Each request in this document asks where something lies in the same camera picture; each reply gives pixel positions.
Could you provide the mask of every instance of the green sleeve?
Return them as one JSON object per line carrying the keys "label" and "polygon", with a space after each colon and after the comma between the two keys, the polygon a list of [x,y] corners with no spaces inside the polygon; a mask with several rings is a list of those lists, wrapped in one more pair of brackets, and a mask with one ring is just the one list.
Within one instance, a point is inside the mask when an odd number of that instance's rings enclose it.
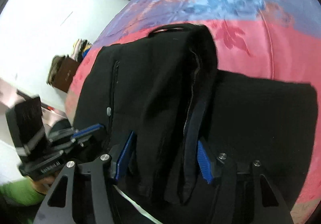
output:
{"label": "green sleeve", "polygon": [[45,197],[33,189],[30,179],[4,184],[0,186],[0,193],[22,206],[36,205]]}

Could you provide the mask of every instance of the person's hand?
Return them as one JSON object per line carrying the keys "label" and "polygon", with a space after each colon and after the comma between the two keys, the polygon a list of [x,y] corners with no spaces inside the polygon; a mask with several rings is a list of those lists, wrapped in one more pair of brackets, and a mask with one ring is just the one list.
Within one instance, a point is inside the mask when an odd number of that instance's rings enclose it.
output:
{"label": "person's hand", "polygon": [[49,190],[48,187],[54,183],[58,174],[59,172],[55,172],[53,176],[45,177],[39,181],[34,181],[30,178],[32,187],[41,194],[47,194]]}

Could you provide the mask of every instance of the brown box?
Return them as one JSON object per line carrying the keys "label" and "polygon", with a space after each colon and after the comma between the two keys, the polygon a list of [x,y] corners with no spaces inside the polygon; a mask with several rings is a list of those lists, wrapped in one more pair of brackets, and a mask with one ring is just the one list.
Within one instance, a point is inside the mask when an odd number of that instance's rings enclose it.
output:
{"label": "brown box", "polygon": [[67,56],[62,62],[61,67],[59,68],[52,83],[52,86],[64,92],[68,92],[68,89],[71,85],[71,82],[73,81],[73,77],[76,74],[79,65],[79,62]]}

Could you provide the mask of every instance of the white wall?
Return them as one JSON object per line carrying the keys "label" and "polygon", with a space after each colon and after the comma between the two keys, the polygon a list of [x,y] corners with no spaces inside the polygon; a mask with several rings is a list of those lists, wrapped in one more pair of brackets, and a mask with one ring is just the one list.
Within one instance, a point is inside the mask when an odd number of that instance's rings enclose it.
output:
{"label": "white wall", "polygon": [[0,77],[64,111],[65,93],[46,84],[54,55],[94,42],[128,0],[9,0],[0,15]]}

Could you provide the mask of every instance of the blue gripper pad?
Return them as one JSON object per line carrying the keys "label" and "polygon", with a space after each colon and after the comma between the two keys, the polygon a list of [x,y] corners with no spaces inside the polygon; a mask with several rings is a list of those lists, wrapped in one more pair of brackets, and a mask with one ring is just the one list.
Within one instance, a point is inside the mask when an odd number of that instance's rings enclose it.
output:
{"label": "blue gripper pad", "polygon": [[89,135],[93,132],[95,132],[96,130],[100,129],[100,128],[103,128],[104,126],[102,124],[95,124],[95,125],[92,125],[86,129],[83,129],[79,132],[76,132],[72,138],[76,138],[76,137],[81,137],[81,136],[86,136],[86,135]]}
{"label": "blue gripper pad", "polygon": [[126,173],[126,170],[128,168],[128,164],[130,161],[130,158],[132,156],[132,153],[135,149],[135,140],[136,140],[136,134],[134,132],[131,132],[126,144],[117,160],[117,166],[116,166],[116,175],[115,180],[118,181],[121,177],[123,177]]}
{"label": "blue gripper pad", "polygon": [[208,184],[210,184],[214,179],[212,174],[212,163],[200,140],[198,141],[197,146],[197,161],[198,165],[200,166],[203,178],[207,181]]}

